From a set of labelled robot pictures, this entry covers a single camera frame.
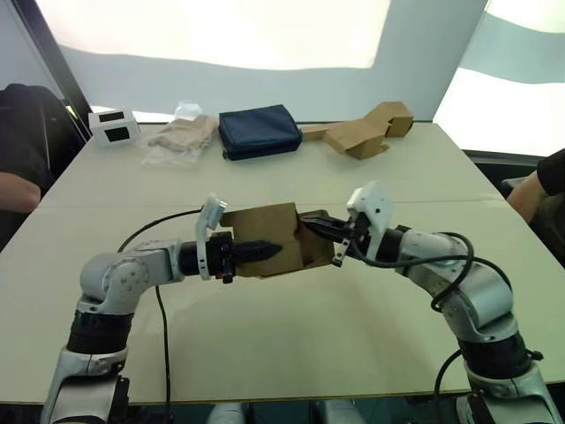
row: navy blue pouch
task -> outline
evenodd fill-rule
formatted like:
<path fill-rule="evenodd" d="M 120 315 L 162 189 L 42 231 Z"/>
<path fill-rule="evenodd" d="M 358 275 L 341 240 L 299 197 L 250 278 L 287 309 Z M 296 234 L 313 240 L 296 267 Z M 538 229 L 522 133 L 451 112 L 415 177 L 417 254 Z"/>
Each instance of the navy blue pouch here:
<path fill-rule="evenodd" d="M 232 161 L 296 150 L 302 140 L 294 119 L 281 104 L 220 114 L 223 157 Z"/>

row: folded cardboard piece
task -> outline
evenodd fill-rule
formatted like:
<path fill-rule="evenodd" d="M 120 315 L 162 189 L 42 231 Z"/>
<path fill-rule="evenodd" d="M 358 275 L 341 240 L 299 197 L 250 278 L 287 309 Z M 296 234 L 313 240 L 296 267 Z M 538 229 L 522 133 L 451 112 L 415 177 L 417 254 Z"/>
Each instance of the folded cardboard piece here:
<path fill-rule="evenodd" d="M 282 251 L 265 261 L 237 266 L 239 276 L 275 276 L 329 265 L 334 257 L 334 244 L 308 230 L 301 216 L 324 215 L 325 210 L 297 214 L 294 203 L 264 206 L 228 212 L 220 225 L 232 227 L 237 243 L 266 240 L 282 246 Z"/>
<path fill-rule="evenodd" d="M 370 123 L 388 122 L 385 137 L 404 137 L 412 128 L 414 117 L 402 102 L 382 102 L 365 115 Z"/>
<path fill-rule="evenodd" d="M 302 128 L 302 140 L 323 139 L 339 153 L 357 159 L 388 149 L 385 137 L 403 137 L 412 127 L 413 116 L 402 102 L 382 102 L 360 119 Z"/>

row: black screen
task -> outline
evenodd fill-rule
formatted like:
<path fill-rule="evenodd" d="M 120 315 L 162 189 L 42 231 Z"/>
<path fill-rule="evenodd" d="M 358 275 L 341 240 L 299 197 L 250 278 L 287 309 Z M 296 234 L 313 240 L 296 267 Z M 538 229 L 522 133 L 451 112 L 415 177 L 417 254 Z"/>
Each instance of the black screen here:
<path fill-rule="evenodd" d="M 106 113 L 104 115 L 99 115 L 98 118 L 100 119 L 100 122 L 116 121 L 118 119 L 124 119 L 124 113 L 111 112 L 111 113 Z"/>
<path fill-rule="evenodd" d="M 106 130 L 106 135 L 108 136 L 108 140 L 111 141 L 120 141 L 130 138 L 130 132 L 127 131 L 125 126 L 120 126 L 119 128 L 114 128 L 112 130 Z"/>

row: cable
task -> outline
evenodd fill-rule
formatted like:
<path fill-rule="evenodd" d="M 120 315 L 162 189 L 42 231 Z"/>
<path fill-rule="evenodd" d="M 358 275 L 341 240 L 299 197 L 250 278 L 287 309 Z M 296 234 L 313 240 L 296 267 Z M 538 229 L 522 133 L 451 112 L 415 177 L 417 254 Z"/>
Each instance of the cable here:
<path fill-rule="evenodd" d="M 181 212 L 179 214 L 167 215 L 163 218 L 156 219 L 151 223 L 148 223 L 135 231 L 130 237 L 128 237 L 124 243 L 117 249 L 119 253 L 123 252 L 124 249 L 129 245 L 133 239 L 139 236 L 143 231 L 149 230 L 152 227 L 155 227 L 157 224 L 162 223 L 164 221 L 169 221 L 173 218 L 179 218 L 180 216 L 187 216 L 192 214 L 198 214 L 202 208 L 200 209 L 193 209 L 188 210 L 186 212 Z M 163 346 L 164 346 L 164 356 L 165 356 L 165 424 L 170 423 L 170 360 L 169 360 L 169 329 L 167 325 L 167 314 L 165 312 L 165 306 L 162 303 L 161 299 L 161 291 L 159 290 L 159 286 L 155 286 L 155 296 L 157 297 L 157 303 L 159 304 L 159 309 L 161 310 L 161 317 L 162 317 L 162 338 L 163 338 Z"/>
<path fill-rule="evenodd" d="M 155 286 L 155 295 L 157 296 L 157 303 L 161 310 L 162 317 L 162 340 L 165 354 L 165 424 L 170 423 L 170 361 L 169 361 L 169 330 L 167 326 L 167 314 L 165 313 L 165 306 L 162 303 L 161 291 L 159 286 Z"/>
<path fill-rule="evenodd" d="M 504 283 L 509 287 L 509 289 L 512 290 L 512 285 L 510 284 L 510 280 L 507 277 L 507 275 L 504 273 L 504 271 L 502 271 L 502 269 L 500 269 L 497 265 L 495 265 L 491 261 L 474 256 L 473 246 L 465 236 L 454 232 L 443 232 L 442 234 L 461 239 L 464 242 L 464 244 L 467 246 L 467 254 L 447 254 L 442 256 L 433 256 L 430 258 L 409 259 L 406 261 L 382 262 L 382 261 L 374 261 L 366 257 L 361 252 L 361 249 L 359 248 L 358 245 L 358 241 L 355 240 L 354 238 L 351 240 L 350 246 L 353 249 L 355 255 L 361 261 L 363 261 L 367 265 L 371 265 L 372 267 L 384 268 L 384 269 L 408 268 L 408 267 L 414 267 L 416 265 L 423 265 L 426 263 L 434 263 L 440 261 L 465 260 L 465 265 L 463 266 L 463 269 L 459 274 L 459 276 L 457 276 L 456 280 L 453 283 L 451 283 L 444 291 L 442 291 L 436 297 L 433 298 L 431 307 L 436 312 L 441 311 L 441 309 L 437 306 L 437 303 L 445 296 L 450 294 L 452 291 L 454 291 L 457 288 L 457 286 L 467 277 L 469 271 L 471 270 L 471 266 L 473 262 L 482 263 L 493 269 L 501 277 L 502 281 L 504 281 Z"/>
<path fill-rule="evenodd" d="M 444 299 L 448 294 L 452 293 L 459 286 L 459 284 L 461 284 L 461 282 L 469 275 L 469 271 L 471 271 L 471 267 L 473 266 L 473 260 L 475 259 L 475 249 L 473 247 L 473 244 L 469 241 L 468 238 L 466 238 L 461 234 L 457 234 L 456 232 L 442 232 L 441 234 L 450 237 L 455 237 L 463 241 L 465 246 L 467 247 L 467 255 L 465 258 L 465 264 L 463 265 L 463 269 L 461 270 L 457 278 L 450 285 L 448 285 L 448 287 L 444 291 L 441 291 L 437 296 L 435 296 L 432 299 L 432 303 L 430 304 L 430 307 L 435 312 L 441 312 L 441 307 L 438 305 L 440 301 Z"/>
<path fill-rule="evenodd" d="M 435 410 L 435 414 L 438 419 L 439 424 L 443 424 L 443 415 L 441 415 L 441 405 L 440 405 L 440 388 L 441 388 L 441 380 L 443 380 L 443 376 L 445 375 L 446 371 L 448 370 L 449 366 L 453 363 L 454 360 L 459 358 L 461 355 L 461 351 L 457 350 L 449 356 L 443 362 L 443 365 L 440 368 L 440 372 L 438 373 L 437 377 L 435 377 L 435 384 L 433 385 L 433 409 Z"/>
<path fill-rule="evenodd" d="M 133 239 L 135 239 L 136 237 L 138 237 L 143 231 L 147 231 L 152 227 L 155 227 L 158 223 L 162 223 L 164 221 L 169 221 L 170 219 L 173 218 L 179 218 L 180 216 L 186 216 L 186 215 L 192 215 L 192 214 L 198 214 L 200 211 L 202 210 L 202 208 L 200 209 L 193 209 L 193 210 L 188 210 L 186 212 L 181 212 L 179 214 L 173 214 L 173 215 L 167 215 L 164 216 L 163 218 L 159 218 L 159 219 L 155 219 L 154 221 L 152 221 L 151 223 L 148 223 L 147 225 L 144 225 L 143 227 L 141 227 L 139 230 L 135 231 L 130 237 L 128 237 L 124 243 L 122 243 L 122 245 L 117 249 L 117 251 L 123 252 L 125 247 L 127 245 L 129 245 Z"/>

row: beige fabric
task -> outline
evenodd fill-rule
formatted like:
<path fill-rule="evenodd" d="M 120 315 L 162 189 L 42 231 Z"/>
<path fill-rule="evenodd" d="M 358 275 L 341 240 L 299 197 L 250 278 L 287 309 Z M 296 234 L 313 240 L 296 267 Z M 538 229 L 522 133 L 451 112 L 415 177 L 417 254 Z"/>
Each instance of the beige fabric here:
<path fill-rule="evenodd" d="M 218 119 L 200 115 L 193 121 L 175 119 L 148 141 L 149 146 L 163 146 L 176 152 L 202 148 L 218 128 Z"/>

